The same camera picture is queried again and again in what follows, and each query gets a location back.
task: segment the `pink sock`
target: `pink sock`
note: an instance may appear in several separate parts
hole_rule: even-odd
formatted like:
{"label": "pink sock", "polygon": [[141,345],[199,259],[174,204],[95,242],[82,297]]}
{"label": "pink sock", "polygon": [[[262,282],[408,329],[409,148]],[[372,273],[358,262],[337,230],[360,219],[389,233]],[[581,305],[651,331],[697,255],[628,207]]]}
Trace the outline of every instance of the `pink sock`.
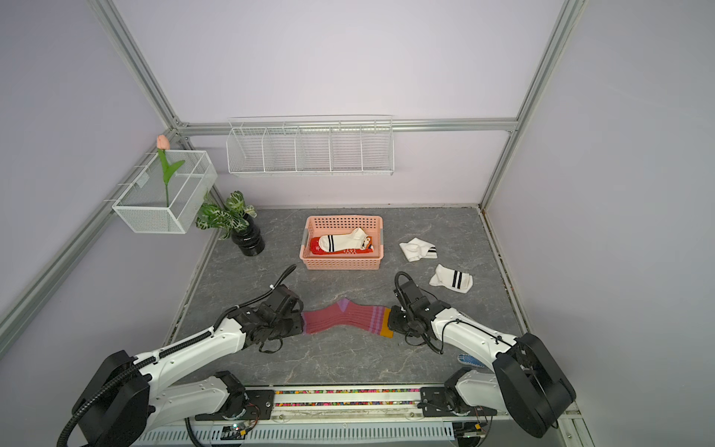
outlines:
{"label": "pink sock", "polygon": [[392,338],[393,332],[388,329],[389,314],[390,309],[384,306],[363,306],[343,298],[325,309],[303,312],[303,333],[315,334],[333,326],[349,325]]}

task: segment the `aluminum rail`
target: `aluminum rail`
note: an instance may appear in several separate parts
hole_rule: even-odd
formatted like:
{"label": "aluminum rail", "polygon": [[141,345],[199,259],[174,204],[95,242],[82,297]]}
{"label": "aluminum rail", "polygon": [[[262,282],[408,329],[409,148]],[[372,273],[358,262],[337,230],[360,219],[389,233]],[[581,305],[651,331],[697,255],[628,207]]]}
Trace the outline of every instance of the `aluminum rail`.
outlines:
{"label": "aluminum rail", "polygon": [[[505,130],[516,129],[518,122],[514,118],[457,118],[457,119],[393,119],[387,120],[350,120],[351,124],[392,124],[393,132],[450,132],[463,130]],[[337,121],[291,121],[285,124],[291,127],[324,127],[336,126]],[[283,122],[246,122],[246,127],[274,127],[282,128]],[[203,135],[228,135],[231,124],[228,122],[213,123],[186,123],[179,126],[177,131],[184,137],[198,137]]]}

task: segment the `table surface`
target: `table surface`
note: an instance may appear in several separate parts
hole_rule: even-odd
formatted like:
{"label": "table surface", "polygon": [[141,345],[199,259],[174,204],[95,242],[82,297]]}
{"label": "table surface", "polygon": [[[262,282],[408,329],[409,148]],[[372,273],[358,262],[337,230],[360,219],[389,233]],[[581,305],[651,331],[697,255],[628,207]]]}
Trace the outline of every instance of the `table surface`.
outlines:
{"label": "table surface", "polygon": [[[308,270],[299,258],[305,221],[311,215],[379,215],[384,224],[385,257],[379,270]],[[175,340],[213,325],[226,308],[261,295],[290,264],[298,268],[284,281],[305,304],[318,310],[348,298],[361,305],[391,307],[397,300],[393,277],[399,270],[472,319],[505,333],[519,335],[518,324],[474,208],[378,208],[259,210],[256,223],[266,242],[258,256],[244,256],[231,240],[217,242]],[[438,259],[408,262],[399,242],[419,237],[437,247]],[[473,276],[466,293],[429,285],[440,263]],[[273,349],[273,343],[265,349]],[[256,346],[226,355],[186,376],[182,383],[202,380],[221,370],[245,385],[442,383],[462,365],[460,351],[445,346],[438,355],[428,347],[405,344],[395,334],[385,338],[351,326],[336,326],[314,335],[284,340],[274,354]]]}

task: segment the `green variegated leaves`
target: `green variegated leaves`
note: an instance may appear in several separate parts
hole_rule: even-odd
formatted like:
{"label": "green variegated leaves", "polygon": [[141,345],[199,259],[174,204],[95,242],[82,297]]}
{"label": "green variegated leaves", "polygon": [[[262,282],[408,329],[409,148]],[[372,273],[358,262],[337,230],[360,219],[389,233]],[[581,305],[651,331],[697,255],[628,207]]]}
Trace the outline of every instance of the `green variegated leaves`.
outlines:
{"label": "green variegated leaves", "polygon": [[240,191],[235,191],[226,200],[225,209],[213,203],[201,205],[196,226],[202,230],[222,228],[225,232],[221,239],[226,239],[231,235],[231,230],[242,231],[248,228],[248,221],[244,219],[246,214],[256,217],[256,210],[253,206],[245,204]]}
{"label": "green variegated leaves", "polygon": [[235,213],[236,215],[243,216],[243,209],[246,206],[246,202],[243,200],[243,194],[240,191],[234,191],[226,199],[226,209]]}
{"label": "green variegated leaves", "polygon": [[253,205],[246,205],[243,211],[251,217],[256,217],[258,215]]}

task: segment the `white sock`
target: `white sock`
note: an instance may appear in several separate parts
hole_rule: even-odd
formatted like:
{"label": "white sock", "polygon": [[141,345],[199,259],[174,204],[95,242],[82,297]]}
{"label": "white sock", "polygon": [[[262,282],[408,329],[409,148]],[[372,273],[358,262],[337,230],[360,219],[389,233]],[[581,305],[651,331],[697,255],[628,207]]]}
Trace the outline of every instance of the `white sock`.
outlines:
{"label": "white sock", "polygon": [[472,275],[443,267],[442,264],[437,264],[435,275],[430,280],[430,285],[442,285],[459,293],[467,293],[472,284]]}
{"label": "white sock", "polygon": [[416,237],[410,242],[401,242],[400,248],[403,253],[405,253],[405,257],[409,262],[420,260],[423,257],[427,259],[437,259],[437,248],[435,248],[434,244],[430,244]]}
{"label": "white sock", "polygon": [[364,250],[369,244],[368,235],[362,228],[355,228],[349,235],[325,235],[320,236],[318,245],[326,252],[339,252],[349,248]]}
{"label": "white sock", "polygon": [[420,254],[425,259],[437,259],[437,247],[435,247],[434,244],[431,244],[427,241],[418,238],[414,238],[408,243],[419,245]]}
{"label": "white sock", "polygon": [[405,257],[409,262],[418,261],[422,259],[419,245],[400,242],[400,248],[402,249],[403,253],[405,253]]}

